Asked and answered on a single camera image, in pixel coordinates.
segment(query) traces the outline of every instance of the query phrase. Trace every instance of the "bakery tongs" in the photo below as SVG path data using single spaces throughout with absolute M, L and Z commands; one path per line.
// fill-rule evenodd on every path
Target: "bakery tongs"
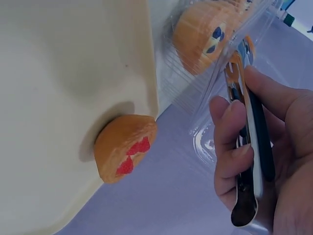
M 245 84 L 244 69 L 252 65 L 254 55 L 254 45 L 247 36 L 224 70 L 230 102 L 240 100 L 247 110 L 247 122 L 237 138 L 236 148 L 250 143 L 254 150 L 253 165 L 237 176 L 231 222 L 249 232 L 268 235 L 273 230 L 277 201 L 275 167 L 262 103 Z

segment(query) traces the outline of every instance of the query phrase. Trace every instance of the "bun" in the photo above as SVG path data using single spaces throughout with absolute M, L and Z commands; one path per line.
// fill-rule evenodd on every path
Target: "bun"
M 173 45 L 183 67 L 192 75 L 203 73 L 215 62 L 235 25 L 235 6 L 225 1 L 197 2 L 180 17 Z
M 124 115 L 110 122 L 94 144 L 98 172 L 105 183 L 116 183 L 132 172 L 155 141 L 153 117 Z

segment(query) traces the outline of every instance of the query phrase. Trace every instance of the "clear plastic clamshell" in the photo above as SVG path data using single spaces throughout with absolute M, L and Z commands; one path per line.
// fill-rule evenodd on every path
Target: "clear plastic clamshell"
M 284 83 L 258 50 L 281 4 L 282 0 L 181 0 L 165 23 L 162 56 L 167 67 L 161 86 L 190 117 L 197 156 L 212 171 L 216 157 L 208 103 L 217 94 L 227 97 L 224 68 L 245 36 L 256 48 L 254 65 L 261 71 L 267 68 L 268 75 Z

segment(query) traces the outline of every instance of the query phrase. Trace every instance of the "black tong handle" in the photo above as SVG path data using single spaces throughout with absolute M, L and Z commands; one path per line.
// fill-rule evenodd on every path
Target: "black tong handle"
M 275 179 L 275 165 L 263 106 L 260 99 L 252 91 L 248 90 L 248 93 L 259 145 L 259 157 L 262 173 L 266 181 L 272 182 Z

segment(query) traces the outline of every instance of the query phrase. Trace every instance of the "human hand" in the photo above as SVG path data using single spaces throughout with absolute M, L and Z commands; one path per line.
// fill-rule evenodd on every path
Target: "human hand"
M 278 201 L 274 216 L 275 235 L 313 234 L 313 92 L 285 87 L 259 73 L 245 70 L 247 86 L 265 107 L 268 132 L 273 143 Z M 214 184 L 220 200 L 232 210 L 239 173 L 253 163 L 253 149 L 235 149 L 239 131 L 246 123 L 246 109 L 239 101 L 222 97 L 210 102 L 215 124 L 217 155 Z

